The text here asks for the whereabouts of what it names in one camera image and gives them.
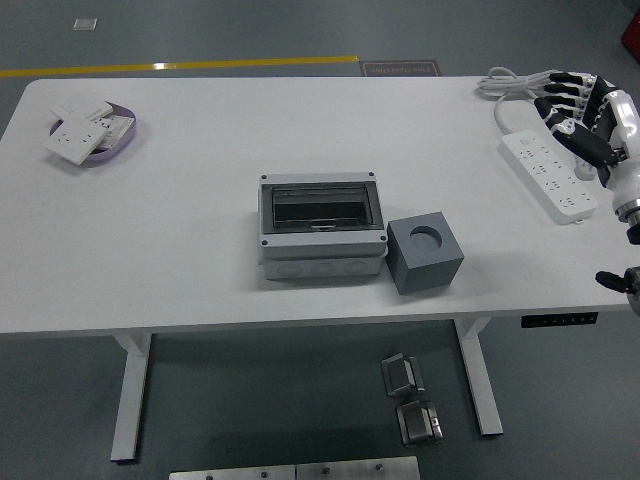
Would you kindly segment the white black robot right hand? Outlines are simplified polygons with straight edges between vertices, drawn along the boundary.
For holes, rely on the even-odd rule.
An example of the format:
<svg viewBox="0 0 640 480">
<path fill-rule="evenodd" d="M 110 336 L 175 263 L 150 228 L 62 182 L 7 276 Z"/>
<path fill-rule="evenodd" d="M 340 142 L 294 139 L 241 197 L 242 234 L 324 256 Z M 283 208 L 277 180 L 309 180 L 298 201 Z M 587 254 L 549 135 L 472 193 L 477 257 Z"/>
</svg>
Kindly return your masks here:
<svg viewBox="0 0 640 480">
<path fill-rule="evenodd" d="M 600 76 L 554 71 L 534 101 L 551 135 L 594 167 L 621 222 L 639 223 L 639 113 L 630 94 Z"/>
</svg>

